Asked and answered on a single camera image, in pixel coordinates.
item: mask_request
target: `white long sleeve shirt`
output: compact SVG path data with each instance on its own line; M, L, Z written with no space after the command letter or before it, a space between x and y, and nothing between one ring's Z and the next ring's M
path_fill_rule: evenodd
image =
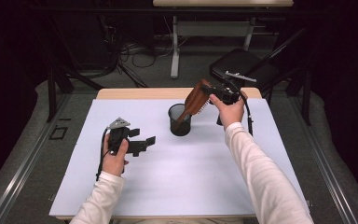
M283 171L268 157L238 123L226 129L226 144L234 161L241 170L249 189L252 204L260 224L308 224L313 223L305 204ZM121 194L124 179L102 172L94 190L83 203L72 224L108 223L117 199ZM174 221L159 220L119 220L116 223L242 223L238 219L194 219Z

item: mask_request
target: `gray floor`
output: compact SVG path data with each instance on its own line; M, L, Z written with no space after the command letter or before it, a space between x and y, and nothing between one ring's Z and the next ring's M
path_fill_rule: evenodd
M195 38L185 42L177 79L170 78L171 56L158 57L147 68L137 68L131 60L125 64L149 87L194 87L201 77L213 82L208 65L242 43L238 39L212 41ZM263 55L272 44L273 38L255 36L250 51ZM134 60L151 62L143 54L136 55ZM117 71L94 80L111 88L134 87L128 77ZM0 223L62 223L48 216L49 208L96 96L96 91L87 85L77 80L73 83L76 86L73 94L59 93L59 114L50 124L46 124L47 83L36 89L39 98L33 116L0 172ZM358 223L358 185L331 142L323 101L312 94L312 126L306 126L299 116L301 97L286 97L283 87L282 84L276 88L270 108L304 195L312 203L314 222ZM54 140L55 127L67 128L64 139Z

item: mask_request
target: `chair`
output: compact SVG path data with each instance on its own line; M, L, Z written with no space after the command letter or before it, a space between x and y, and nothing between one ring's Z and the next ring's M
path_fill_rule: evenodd
M305 32L306 29L299 30L263 59L257 58L244 49L234 49L210 65L210 75L222 82L225 79L233 79L226 72L238 73L239 76L256 79L256 82L238 78L235 78L235 81L236 85L241 87L258 88L263 97L268 95L268 103L270 103L273 87L297 74L301 69L300 66L295 66L289 71L280 71L278 67L271 64L271 61L280 55L284 49L293 45Z

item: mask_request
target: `white table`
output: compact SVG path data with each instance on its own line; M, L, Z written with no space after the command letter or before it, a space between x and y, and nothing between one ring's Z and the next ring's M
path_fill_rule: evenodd
M293 0L153 0L155 7L291 7ZM179 35L197 36L245 36L243 48L248 50L255 18L249 21L172 21L171 78L179 75Z
M255 92L254 88L247 90L250 96ZM192 117L188 135L177 137L170 132L168 109L182 103L190 88L137 89L132 97L128 97L129 91L117 90L116 97L115 90L102 91L93 101L50 216L71 219L90 195L99 164L103 130L118 117L130 122L130 129L141 129L141 134L131 140L156 136L156 144L141 152L139 157L126 156L130 164L123 177L127 181L112 217L255 215L245 182L224 143L223 128L215 124L218 112L213 105ZM172 94L158 97L167 91ZM127 97L120 97L123 92ZM248 100L254 118L255 141L283 169L306 203L269 106L258 94L255 97Z

